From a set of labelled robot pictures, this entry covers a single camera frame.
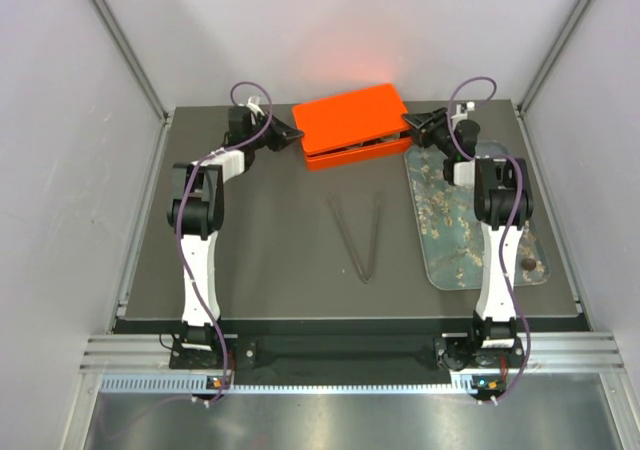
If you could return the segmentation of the orange box lid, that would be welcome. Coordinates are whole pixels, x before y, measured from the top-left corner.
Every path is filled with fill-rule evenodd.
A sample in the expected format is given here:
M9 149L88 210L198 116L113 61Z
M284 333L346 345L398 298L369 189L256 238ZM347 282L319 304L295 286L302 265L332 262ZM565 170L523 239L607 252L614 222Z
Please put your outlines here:
M408 129L407 108L390 83L295 105L295 126L304 133L303 151L316 156Z

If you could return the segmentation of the orange compartment box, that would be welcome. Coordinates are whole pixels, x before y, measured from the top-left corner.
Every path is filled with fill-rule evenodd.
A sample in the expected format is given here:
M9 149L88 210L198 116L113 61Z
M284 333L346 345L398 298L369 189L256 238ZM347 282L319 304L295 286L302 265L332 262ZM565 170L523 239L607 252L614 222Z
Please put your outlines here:
M400 138L387 142L380 141L372 145L363 145L350 150L329 152L323 155L310 156L304 154L304 161L308 170L319 171L403 153L411 145L412 140L410 138Z

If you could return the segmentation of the metal tongs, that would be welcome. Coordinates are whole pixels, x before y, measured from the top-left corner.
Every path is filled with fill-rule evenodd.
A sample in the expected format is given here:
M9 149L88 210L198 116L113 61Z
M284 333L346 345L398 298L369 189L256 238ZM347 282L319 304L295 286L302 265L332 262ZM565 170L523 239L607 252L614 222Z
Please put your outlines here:
M338 196L329 193L325 200L358 279L364 285L370 284L376 272L378 241L385 204L384 193L376 191L373 194L372 212L366 227L367 233L363 234L365 241L361 245L356 244L353 232L343 214L342 202Z

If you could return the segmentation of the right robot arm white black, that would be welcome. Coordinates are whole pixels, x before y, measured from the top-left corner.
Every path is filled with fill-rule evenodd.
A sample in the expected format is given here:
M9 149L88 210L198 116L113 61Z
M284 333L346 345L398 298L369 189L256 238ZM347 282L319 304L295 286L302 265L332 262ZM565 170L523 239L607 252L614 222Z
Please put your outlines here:
M470 104L461 104L454 115L440 108L402 118L415 146L435 147L444 156L442 179L472 192L483 235L483 273L466 350L474 363L487 366L521 347L516 320L526 318L514 294L515 269L534 203L524 159L476 153L480 125L468 118L470 110Z

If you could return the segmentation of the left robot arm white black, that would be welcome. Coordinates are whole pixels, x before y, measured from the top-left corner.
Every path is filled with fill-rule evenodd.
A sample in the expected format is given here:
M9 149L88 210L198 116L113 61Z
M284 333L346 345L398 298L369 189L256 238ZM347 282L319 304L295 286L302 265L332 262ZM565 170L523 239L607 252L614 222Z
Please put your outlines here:
M232 107L222 147L199 161L171 169L167 221L174 232L183 267L183 329L174 336L178 356L192 353L205 366L228 362L219 325L215 288L215 248L224 221L224 185L246 173L256 152L281 151L304 133L261 108L258 99Z

